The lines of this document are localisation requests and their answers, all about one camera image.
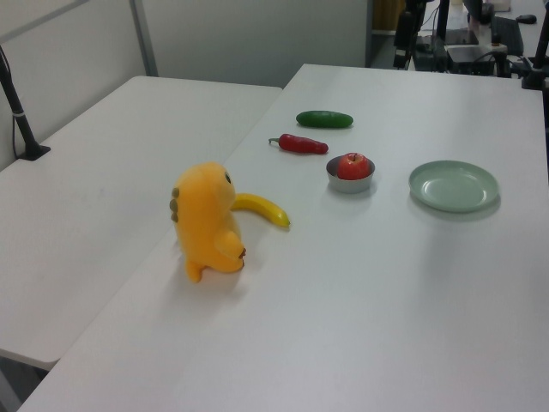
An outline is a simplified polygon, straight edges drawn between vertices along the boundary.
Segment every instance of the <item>red pepper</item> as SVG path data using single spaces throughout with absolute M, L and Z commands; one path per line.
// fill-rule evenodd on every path
M 270 144 L 271 142 L 277 142 L 282 149 L 288 152 L 316 153 L 317 155 L 324 155 L 328 152 L 328 145 L 326 143 L 317 142 L 307 137 L 285 134 L 278 139 L 269 139 L 268 143 Z

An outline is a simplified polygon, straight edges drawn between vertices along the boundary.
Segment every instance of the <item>bowl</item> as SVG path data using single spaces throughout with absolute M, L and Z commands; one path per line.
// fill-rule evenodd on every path
M 374 162 L 368 159 L 370 163 L 371 173 L 363 179 L 356 180 L 345 180 L 337 177 L 337 167 L 340 163 L 340 159 L 343 156 L 337 156 L 326 165 L 326 172 L 328 173 L 329 185 L 335 191 L 340 191 L 341 193 L 360 193 L 361 191 L 366 191 L 370 188 L 371 178 L 376 171 L 376 165 Z

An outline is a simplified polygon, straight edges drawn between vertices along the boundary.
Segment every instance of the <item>white wall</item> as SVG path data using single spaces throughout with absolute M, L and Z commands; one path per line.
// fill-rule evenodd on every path
M 39 142 L 131 77 L 145 74 L 128 0 L 91 0 L 2 47 Z M 0 93 L 0 170 L 12 161 L 11 109 Z
M 285 87 L 302 64 L 364 67 L 371 0 L 141 0 L 159 76 Z
M 26 32 L 87 0 L 0 0 L 0 42 Z

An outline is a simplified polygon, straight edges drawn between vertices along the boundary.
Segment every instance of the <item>cucumber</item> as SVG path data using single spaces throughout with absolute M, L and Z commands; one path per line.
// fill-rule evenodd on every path
M 353 124 L 353 118 L 348 114 L 330 112 L 326 110 L 301 112 L 295 119 L 299 124 L 305 127 L 342 129 Z

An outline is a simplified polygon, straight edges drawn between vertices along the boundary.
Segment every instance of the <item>banana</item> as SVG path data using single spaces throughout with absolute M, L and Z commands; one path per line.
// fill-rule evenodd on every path
M 251 210 L 277 226 L 290 227 L 290 219 L 286 212 L 270 200 L 258 195 L 238 193 L 231 210 Z

